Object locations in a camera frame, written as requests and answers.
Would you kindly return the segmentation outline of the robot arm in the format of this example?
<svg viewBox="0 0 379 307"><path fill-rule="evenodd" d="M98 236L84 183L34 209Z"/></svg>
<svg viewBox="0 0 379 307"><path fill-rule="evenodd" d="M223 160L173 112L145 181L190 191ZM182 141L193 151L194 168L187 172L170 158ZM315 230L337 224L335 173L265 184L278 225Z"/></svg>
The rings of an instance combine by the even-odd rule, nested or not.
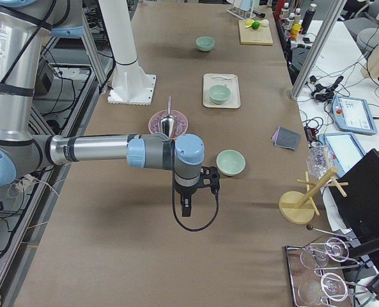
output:
<svg viewBox="0 0 379 307"><path fill-rule="evenodd" d="M191 197L210 174L198 136L65 138L29 132L42 39L80 37L82 32L80 1L0 1L0 185L50 165L126 159L132 167L172 171L173 192L180 195L183 216L189 216Z"/></svg>

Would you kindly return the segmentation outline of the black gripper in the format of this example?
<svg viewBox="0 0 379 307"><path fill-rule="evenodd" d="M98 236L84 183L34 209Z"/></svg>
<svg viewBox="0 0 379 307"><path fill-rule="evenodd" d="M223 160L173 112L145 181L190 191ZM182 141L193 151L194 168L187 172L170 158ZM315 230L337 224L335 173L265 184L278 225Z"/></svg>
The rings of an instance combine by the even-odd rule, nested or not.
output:
<svg viewBox="0 0 379 307"><path fill-rule="evenodd" d="M192 208L192 195L196 192L196 188L193 186L186 187L177 185L175 191L180 195L180 204L182 206L182 216L190 217Z"/></svg>

